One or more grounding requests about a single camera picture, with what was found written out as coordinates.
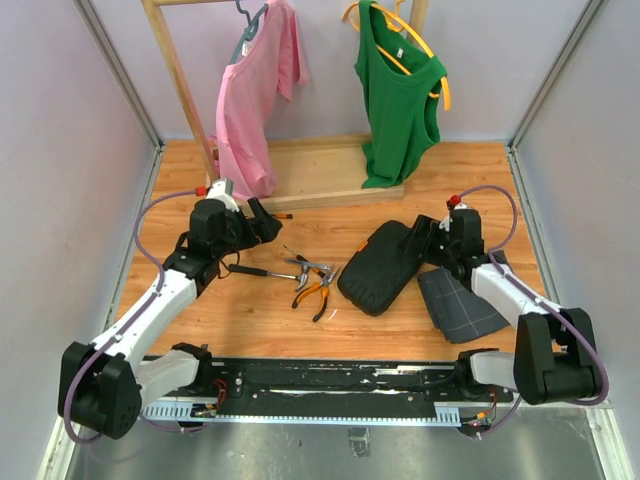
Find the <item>black plastic tool case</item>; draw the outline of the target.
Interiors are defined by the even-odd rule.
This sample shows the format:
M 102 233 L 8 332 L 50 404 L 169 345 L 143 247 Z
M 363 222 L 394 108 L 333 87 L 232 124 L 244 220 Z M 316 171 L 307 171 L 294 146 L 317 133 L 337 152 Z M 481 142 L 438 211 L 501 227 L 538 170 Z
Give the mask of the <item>black plastic tool case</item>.
M 422 264 L 403 263 L 398 244 L 411 227 L 390 220 L 354 253 L 338 279 L 338 289 L 370 316 L 386 312 Z

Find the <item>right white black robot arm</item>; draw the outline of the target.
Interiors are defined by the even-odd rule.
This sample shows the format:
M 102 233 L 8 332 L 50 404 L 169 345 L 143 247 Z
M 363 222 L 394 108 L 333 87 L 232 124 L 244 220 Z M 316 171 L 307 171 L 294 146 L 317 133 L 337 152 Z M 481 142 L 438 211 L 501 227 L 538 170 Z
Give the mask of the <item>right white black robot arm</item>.
M 486 250 L 477 211 L 455 208 L 442 221 L 420 215 L 402 239 L 433 270 L 418 285 L 434 325 L 452 343 L 507 325 L 516 331 L 512 353 L 468 350 L 456 361 L 455 392 L 474 400 L 489 385 L 517 392 L 531 405 L 596 405 L 609 380 L 595 345 L 591 318 L 581 308 L 549 301 L 519 279 L 494 249 Z

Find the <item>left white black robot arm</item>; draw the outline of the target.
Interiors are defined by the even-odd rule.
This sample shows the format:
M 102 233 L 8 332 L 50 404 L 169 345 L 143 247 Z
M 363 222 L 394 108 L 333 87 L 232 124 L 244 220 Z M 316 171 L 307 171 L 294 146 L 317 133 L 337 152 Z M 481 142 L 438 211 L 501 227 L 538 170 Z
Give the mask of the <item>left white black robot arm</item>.
M 220 275 L 229 255 L 274 241 L 281 222 L 256 198 L 251 217 L 232 199 L 195 203 L 189 227 L 173 252 L 155 265 L 149 289 L 119 321 L 87 344 L 73 342 L 61 359 L 58 413 L 69 438 L 86 445 L 78 426 L 119 439 L 142 410 L 166 394 L 185 389 L 200 396 L 215 383 L 212 355 L 205 346 L 178 343 L 147 362 L 149 348 L 175 317 Z

